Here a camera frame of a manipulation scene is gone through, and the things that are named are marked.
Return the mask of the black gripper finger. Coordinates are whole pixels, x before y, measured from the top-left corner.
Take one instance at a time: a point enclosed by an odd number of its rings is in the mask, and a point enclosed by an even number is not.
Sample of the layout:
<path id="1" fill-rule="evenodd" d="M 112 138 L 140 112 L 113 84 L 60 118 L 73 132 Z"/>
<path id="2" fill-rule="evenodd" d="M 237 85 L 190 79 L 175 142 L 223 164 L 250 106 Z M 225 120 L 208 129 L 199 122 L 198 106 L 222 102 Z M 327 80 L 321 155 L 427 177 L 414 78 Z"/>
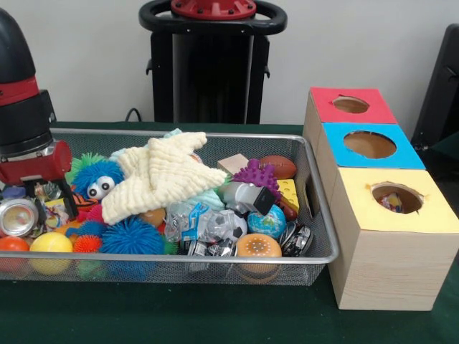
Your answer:
<path id="1" fill-rule="evenodd" d="M 64 204 L 67 209 L 69 219 L 76 219 L 78 216 L 78 209 L 73 198 L 71 187 L 67 184 L 65 179 L 57 180 L 57 185 L 63 194 Z"/>
<path id="2" fill-rule="evenodd" d="M 46 214 L 45 214 L 45 210 L 44 210 L 42 202 L 35 195 L 35 189 L 34 189 L 35 184 L 33 181 L 28 181 L 24 183 L 24 187 L 26 189 L 26 196 L 32 201 L 35 208 L 37 209 L 37 213 L 38 213 L 37 230 L 39 231 L 39 233 L 44 233 L 45 232 L 44 223 L 46 220 Z"/>

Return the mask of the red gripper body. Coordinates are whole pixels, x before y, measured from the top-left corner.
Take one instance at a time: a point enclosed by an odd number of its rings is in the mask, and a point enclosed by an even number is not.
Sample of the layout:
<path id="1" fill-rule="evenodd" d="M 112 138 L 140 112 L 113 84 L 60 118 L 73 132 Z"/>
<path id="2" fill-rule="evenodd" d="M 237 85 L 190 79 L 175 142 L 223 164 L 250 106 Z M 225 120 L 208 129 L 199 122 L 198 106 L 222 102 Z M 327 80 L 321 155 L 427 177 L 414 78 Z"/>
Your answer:
<path id="1" fill-rule="evenodd" d="M 42 150 L 23 156 L 1 158 L 1 182 L 22 186 L 30 181 L 65 180 L 70 171 L 72 152 L 67 142 L 54 140 Z"/>

